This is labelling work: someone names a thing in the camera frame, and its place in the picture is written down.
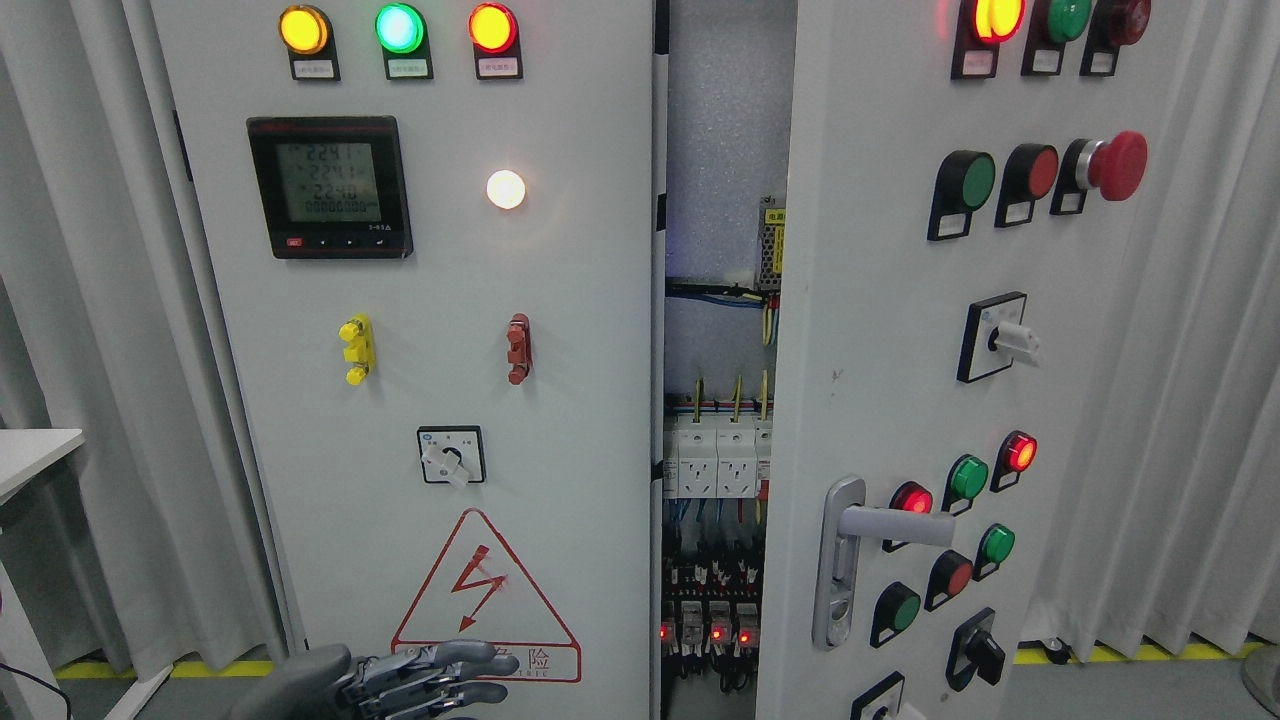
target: warning sign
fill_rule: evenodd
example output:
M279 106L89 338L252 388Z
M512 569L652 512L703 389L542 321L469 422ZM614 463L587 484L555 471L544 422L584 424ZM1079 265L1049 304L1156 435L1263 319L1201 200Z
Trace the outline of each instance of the warning sign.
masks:
M431 646L454 638L492 642L520 659L506 680L579 683L582 648L559 612L489 518L471 507L458 518L392 639Z

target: black cable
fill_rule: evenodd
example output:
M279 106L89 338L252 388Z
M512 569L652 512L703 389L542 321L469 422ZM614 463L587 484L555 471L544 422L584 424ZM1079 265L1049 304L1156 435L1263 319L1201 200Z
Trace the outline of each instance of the black cable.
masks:
M42 687L45 687L45 688L47 688L47 689L58 693L58 697L63 698L63 702L67 705L67 720L72 720L72 698L67 697L67 693L64 693L63 691L60 691L58 688L58 685L51 685L51 684L46 683L45 680L41 680L40 678L32 675L31 673L28 673L26 670L19 670L19 669L13 667L10 665L5 665L4 662L0 662L0 670L8 670L8 671L13 673L14 675L22 675L23 678L27 678L28 680L31 680L33 683L37 683L37 684L40 684L40 685L42 685Z

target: red push button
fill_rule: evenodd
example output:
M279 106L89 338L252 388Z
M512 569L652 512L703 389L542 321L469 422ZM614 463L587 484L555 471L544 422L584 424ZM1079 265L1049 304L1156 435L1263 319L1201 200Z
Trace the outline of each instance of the red push button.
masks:
M1133 131L1121 132L1089 159L1089 184L1106 200L1133 197L1146 172L1147 138Z
M1133 45L1142 40L1149 22L1151 0L1116 0L1107 22L1107 40L1115 47Z

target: cabinet door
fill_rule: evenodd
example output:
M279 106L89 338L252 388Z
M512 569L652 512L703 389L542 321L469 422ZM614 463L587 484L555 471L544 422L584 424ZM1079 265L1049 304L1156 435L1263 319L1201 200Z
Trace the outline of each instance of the cabinet door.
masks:
M1189 3L1175 1L1161 5L1140 42L1120 50L1114 77L1080 77L1089 31L1066 44L1060 76L1025 77L1028 40L1044 32L1037 6L1048 4L1027 3L1020 28L1000 45L993 78L951 79L957 26L968 33L972 22L960 18L961 6L973 4L800 0L758 717L842 720L895 673L904 701L927 717L997 716L1037 573L1053 542L1055 505L1060 496L1070 502L1073 457L1088 452L1082 396L1124 282L1116 270L1130 228L1139 213L1158 209L1158 174L1167 167L1161 133L1176 68L1190 56L1181 27L1192 15ZM1108 178L1112 184L1089 190L1079 214L1051 214L1051 191L1034 204L1030 223L996 227L1002 192L1010 193L1009 213L1027 211L1012 208L1021 202L1014 176L1028 160L1011 159L1019 145L1052 146L1061 163L1074 141L1114 140L1121 131L1142 133L1151 155L1130 199L1103 199L1103 191L1123 195ZM1128 142L1112 142L1112 158L1135 163ZM993 188L969 218L966 237L931 241L934 186L947 174L940 168L959 150L989 154ZM1036 168L1050 161L1032 156L1029 173L1041 176L1023 177L1023 188L1062 183L1056 172L1046 178L1048 169ZM972 187L961 173L952 199L980 200L982 176L991 170L975 169ZM946 206L943 215L955 213ZM963 229L963 214L959 220ZM1039 366L1012 363L961 382L970 306L1007 293L1025 293L1025 301L1006 297L1018 307L1004 338L1016 340L1012 325L1030 328L1043 343ZM991 319L980 305L975 313ZM992 333L979 334L975 363L988 363ZM1006 478L993 492L988 479L972 507L956 515L946 547L913 543L890 552L879 539L864 539L847 639L837 647L824 637L815 642L815 592L831 585L829 577L819 577L819 528L833 484L861 478L861 502L888 507L914 482L932 493L932 511L940 514L957 461L973 456L993 471L1015 430L1039 443L1019 482L1005 487L1014 479ZM1005 530L989 534L997 524L1012 538ZM1010 539L1011 552L992 564ZM947 550L978 562L980 580L964 584L964 564L943 559ZM936 582L929 591L940 562L951 589L963 585L954 597L937 592ZM998 661L995 646L978 643L961 656L965 662L979 656L982 673L952 683L946 669L954 638L972 619L989 621L1005 657ZM1027 632L1043 638L1051 630ZM997 670L1000 682L983 679Z

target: yellow floor tape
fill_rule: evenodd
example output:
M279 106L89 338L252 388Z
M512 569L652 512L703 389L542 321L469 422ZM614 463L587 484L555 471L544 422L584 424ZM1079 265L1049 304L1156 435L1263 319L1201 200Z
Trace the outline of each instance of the yellow floor tape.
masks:
M1164 660L1240 660L1266 643L1245 643L1239 655L1224 652L1211 644L1189 644L1179 655L1171 655L1164 648L1144 644L1135 657L1125 657L1108 647L1094 647L1089 662L1153 662ZM1074 657L1073 664L1079 662ZM1015 665L1048 665L1050 660L1041 648L1020 648L1014 659ZM175 662L170 678L262 678L271 673L275 665L270 660L241 660L232 662L220 671L211 670L204 662ZM106 662L72 662L59 667L54 676L59 680L134 680L133 670L116 673Z

